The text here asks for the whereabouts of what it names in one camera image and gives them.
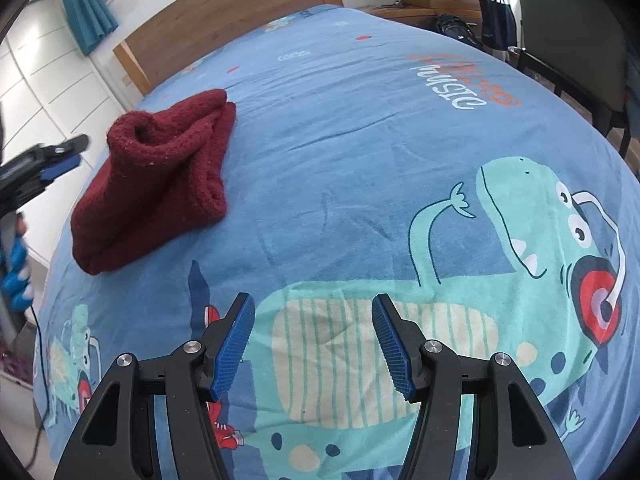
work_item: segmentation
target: wooden headboard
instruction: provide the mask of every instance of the wooden headboard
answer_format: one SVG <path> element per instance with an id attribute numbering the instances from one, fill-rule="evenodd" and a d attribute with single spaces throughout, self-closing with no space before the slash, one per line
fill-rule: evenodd
<path id="1" fill-rule="evenodd" d="M 342 0 L 176 0 L 114 54 L 143 95 L 209 52 L 273 20 Z"/>

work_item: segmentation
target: red headphone earcup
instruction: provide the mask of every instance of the red headphone earcup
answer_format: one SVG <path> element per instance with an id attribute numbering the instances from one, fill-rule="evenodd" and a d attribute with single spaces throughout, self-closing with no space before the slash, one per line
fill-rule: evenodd
<path id="1" fill-rule="evenodd" d="M 607 301 L 616 283 L 609 260 L 583 256 L 575 264 L 571 276 L 572 299 L 583 332 L 597 346 L 613 337 L 620 323 L 620 300 Z"/>

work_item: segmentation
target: dinosaur tooth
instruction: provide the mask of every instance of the dinosaur tooth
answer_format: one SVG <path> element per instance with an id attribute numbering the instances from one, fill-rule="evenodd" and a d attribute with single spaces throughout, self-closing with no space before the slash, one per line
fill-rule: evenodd
<path id="1" fill-rule="evenodd" d="M 536 271 L 538 270 L 538 257 L 535 254 L 530 254 L 522 261 L 522 263 L 527 267 L 527 269 L 529 269 L 529 272 L 535 276 Z"/>
<path id="2" fill-rule="evenodd" d="M 517 238 L 512 238 L 511 239 L 511 247 L 513 247 L 513 250 L 518 255 L 518 257 L 520 257 L 520 256 L 523 255 L 524 249 L 527 248 L 527 243 L 525 241 L 523 241 L 523 240 L 518 240 Z"/>

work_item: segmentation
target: teal dinosaur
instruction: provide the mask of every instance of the teal dinosaur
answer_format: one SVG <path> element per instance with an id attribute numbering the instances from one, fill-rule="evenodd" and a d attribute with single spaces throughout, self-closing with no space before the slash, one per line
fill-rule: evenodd
<path id="1" fill-rule="evenodd" d="M 55 337 L 49 348 L 49 395 L 51 415 L 47 427 L 57 422 L 57 401 L 62 403 L 66 416 L 77 420 L 91 398 L 91 357 L 89 348 L 94 347 L 97 353 L 98 380 L 102 376 L 100 370 L 100 346 L 91 336 L 88 327 L 89 311 L 84 304 L 74 308 L 71 320 L 65 321 L 60 339 Z M 69 351 L 63 341 L 68 336 Z"/>
<path id="2" fill-rule="evenodd" d="M 295 283 L 256 310 L 244 359 L 254 371 L 257 419 L 245 444 L 260 450 L 270 480 L 339 480 L 343 472 L 403 462 L 418 406 L 404 402 L 385 367 L 370 312 L 381 292 L 427 338 L 459 354 L 513 356 L 542 404 L 580 378 L 612 335 L 622 282 L 578 205 L 597 204 L 609 222 L 593 196 L 575 201 L 552 170 L 526 158 L 489 162 L 478 171 L 476 193 L 513 270 L 440 278 L 431 228 L 451 212 L 474 221 L 462 188 L 413 218 L 415 281 Z M 459 449 L 469 444 L 471 413 L 465 397 Z"/>

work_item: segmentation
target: cable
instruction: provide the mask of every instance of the cable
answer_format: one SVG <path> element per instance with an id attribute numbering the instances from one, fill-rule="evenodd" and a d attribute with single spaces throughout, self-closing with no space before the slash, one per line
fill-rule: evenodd
<path id="1" fill-rule="evenodd" d="M 40 447 L 40 439 L 42 437 L 42 431 L 44 430 L 44 423 L 49 417 L 49 410 L 51 408 L 50 399 L 49 399 L 49 387 L 47 386 L 47 380 L 44 376 L 44 353 L 42 351 L 42 330 L 40 329 L 40 323 L 38 322 L 38 317 L 36 316 L 36 311 L 33 309 L 33 305 L 30 306 L 31 313 L 33 314 L 33 319 L 36 322 L 36 330 L 38 332 L 38 341 L 40 347 L 40 372 L 42 374 L 42 385 L 44 386 L 44 394 L 47 397 L 47 408 L 44 411 L 44 416 L 40 420 L 40 427 L 38 428 L 38 434 L 36 435 L 36 442 L 33 444 L 33 453 L 31 454 L 31 459 L 25 466 L 25 469 L 28 471 L 33 467 L 33 464 L 36 462 L 36 457 L 38 455 L 38 448 Z"/>

